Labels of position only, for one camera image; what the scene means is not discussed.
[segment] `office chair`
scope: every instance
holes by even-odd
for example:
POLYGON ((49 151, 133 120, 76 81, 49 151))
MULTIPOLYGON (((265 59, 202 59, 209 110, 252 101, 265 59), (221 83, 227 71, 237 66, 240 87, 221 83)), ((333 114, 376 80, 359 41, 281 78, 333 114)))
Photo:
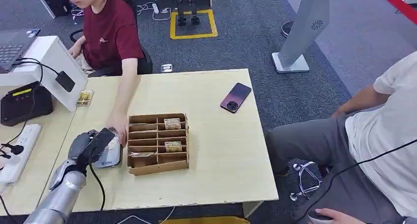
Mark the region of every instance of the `office chair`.
MULTIPOLYGON (((136 0, 124 0, 128 5, 130 5, 130 7, 133 10, 133 15, 135 17, 135 25, 136 25, 136 29, 138 28, 138 17, 136 15, 136 0)), ((77 35, 78 33, 83 32, 82 29, 77 30, 73 33, 70 34, 69 38, 71 39, 71 41, 76 42, 77 40, 75 39, 75 35, 77 35)), ((146 49, 142 46, 142 52, 144 53, 145 56, 145 60, 146 60, 146 66, 144 66, 145 68, 153 68, 153 63, 152 63, 152 59, 150 58, 149 53, 146 51, 146 49)), ((99 69, 98 71, 95 71, 94 73, 89 75, 89 78, 91 77, 102 77, 104 75, 109 75, 114 71, 113 68, 102 68, 99 69)))

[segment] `smartphone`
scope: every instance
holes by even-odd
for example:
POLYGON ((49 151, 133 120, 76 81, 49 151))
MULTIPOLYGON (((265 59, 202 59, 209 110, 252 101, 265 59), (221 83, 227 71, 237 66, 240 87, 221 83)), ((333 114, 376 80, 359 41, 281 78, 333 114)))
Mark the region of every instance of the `smartphone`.
POLYGON ((236 83, 220 106, 231 113, 236 113, 251 91, 250 87, 236 83))

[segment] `white t-shirt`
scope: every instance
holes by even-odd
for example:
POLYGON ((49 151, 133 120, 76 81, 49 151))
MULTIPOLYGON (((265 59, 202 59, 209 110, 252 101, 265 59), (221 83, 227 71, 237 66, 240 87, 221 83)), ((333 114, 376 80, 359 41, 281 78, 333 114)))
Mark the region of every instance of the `white t-shirt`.
MULTIPOLYGON (((390 94, 381 108, 346 120, 349 150, 357 162, 417 139, 417 52, 390 67, 374 83, 390 94)), ((360 165, 402 216, 417 218, 417 143, 360 165)))

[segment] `woman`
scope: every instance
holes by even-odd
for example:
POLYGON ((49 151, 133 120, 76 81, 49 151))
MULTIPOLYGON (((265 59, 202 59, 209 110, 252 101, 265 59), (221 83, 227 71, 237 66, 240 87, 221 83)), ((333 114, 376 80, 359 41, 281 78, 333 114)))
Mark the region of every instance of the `woman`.
POLYGON ((114 127, 125 144, 127 110, 136 91, 136 75, 152 72, 141 68, 145 56, 133 10, 123 0, 70 1, 84 9, 84 36, 71 47, 70 54, 74 58, 85 57, 82 68, 88 74, 103 67, 114 67, 112 75, 122 75, 106 127, 114 127))

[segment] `yellow tape square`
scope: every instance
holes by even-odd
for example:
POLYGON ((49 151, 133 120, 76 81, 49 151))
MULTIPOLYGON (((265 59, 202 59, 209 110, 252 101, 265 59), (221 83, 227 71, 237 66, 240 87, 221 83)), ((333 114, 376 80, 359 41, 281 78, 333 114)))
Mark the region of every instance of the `yellow tape square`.
POLYGON ((205 37, 217 37, 217 28, 216 28, 216 23, 214 22, 214 15, 213 15, 213 10, 211 9, 205 9, 205 10, 197 10, 197 14, 208 14, 208 19, 210 21, 210 27, 211 27, 211 33, 206 33, 206 34, 193 34, 193 35, 181 35, 181 36, 176 36, 176 30, 175 27, 177 25, 177 15, 178 12, 172 12, 172 17, 171 17, 171 26, 170 26, 170 36, 171 39, 173 40, 178 40, 178 39, 194 39, 194 38, 205 38, 205 37))

